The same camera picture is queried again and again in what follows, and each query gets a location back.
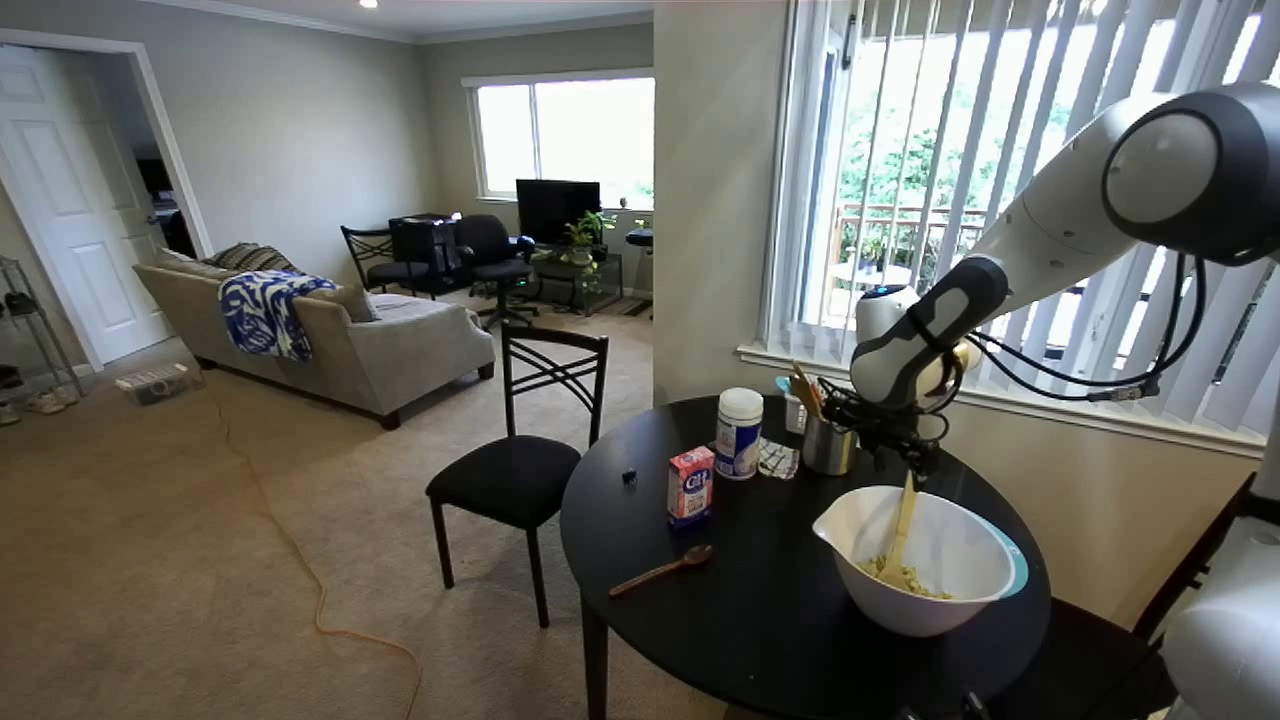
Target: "ceiling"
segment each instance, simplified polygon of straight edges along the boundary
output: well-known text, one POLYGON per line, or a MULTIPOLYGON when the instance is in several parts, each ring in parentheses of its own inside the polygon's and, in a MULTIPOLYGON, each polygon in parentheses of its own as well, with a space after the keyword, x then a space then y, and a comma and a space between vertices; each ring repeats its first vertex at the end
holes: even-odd
POLYGON ((642 22, 652 0, 153 0, 168 7, 250 14, 329 31, 391 35, 391 41, 481 41, 557 29, 642 22))

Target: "window sill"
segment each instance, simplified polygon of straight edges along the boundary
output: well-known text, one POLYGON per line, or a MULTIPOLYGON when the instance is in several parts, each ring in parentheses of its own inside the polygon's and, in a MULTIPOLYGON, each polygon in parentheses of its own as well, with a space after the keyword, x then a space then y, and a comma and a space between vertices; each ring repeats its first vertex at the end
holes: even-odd
MULTIPOLYGON (((779 369, 779 370, 800 365, 802 370, 826 370, 839 379, 846 375, 846 369, 787 357, 787 352, 768 352, 760 344, 741 344, 735 357, 745 365, 779 369)), ((1159 439, 1159 442, 1179 442, 1179 446, 1199 446, 1199 451, 1246 456, 1246 460, 1257 460, 1262 451, 1262 435, 1174 422, 1174 418, 1159 418, 1137 405, 1051 405, 1031 391, 990 391, 990 386, 965 386, 960 405, 1051 418, 1051 422, 1070 422, 1070 429, 1125 430, 1137 439, 1159 439)))

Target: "television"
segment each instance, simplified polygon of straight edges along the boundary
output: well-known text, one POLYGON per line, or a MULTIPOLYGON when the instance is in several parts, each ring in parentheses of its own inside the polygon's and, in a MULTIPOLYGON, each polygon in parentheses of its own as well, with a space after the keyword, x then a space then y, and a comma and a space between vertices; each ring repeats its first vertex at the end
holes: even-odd
POLYGON ((589 178, 514 178, 518 232, 536 242, 567 242, 567 222, 599 210, 599 183, 589 178))

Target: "chair leg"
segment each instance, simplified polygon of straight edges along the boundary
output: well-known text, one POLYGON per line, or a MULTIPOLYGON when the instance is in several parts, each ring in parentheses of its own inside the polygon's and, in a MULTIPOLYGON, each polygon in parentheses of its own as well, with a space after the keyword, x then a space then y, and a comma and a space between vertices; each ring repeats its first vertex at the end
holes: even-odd
POLYGON ((442 505, 439 498, 432 498, 432 526, 435 526, 439 576, 442 576, 442 588, 452 588, 452 560, 448 560, 448 532, 442 532, 442 505))
POLYGON ((542 593, 542 554, 536 548, 536 526, 529 537, 529 567, 533 567, 533 596, 536 596, 536 625, 546 628, 546 593, 542 593))

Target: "couch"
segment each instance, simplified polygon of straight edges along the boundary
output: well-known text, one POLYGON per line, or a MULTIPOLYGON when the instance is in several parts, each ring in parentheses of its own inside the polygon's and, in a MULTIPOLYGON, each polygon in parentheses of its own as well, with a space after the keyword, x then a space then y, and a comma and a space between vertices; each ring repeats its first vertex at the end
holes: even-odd
POLYGON ((292 302, 312 352, 309 361, 240 352, 216 302, 225 267, 136 265, 172 331, 200 365, 221 365, 283 384, 398 429, 398 411, 427 391, 491 375, 491 337, 455 302, 423 297, 312 290, 292 302))

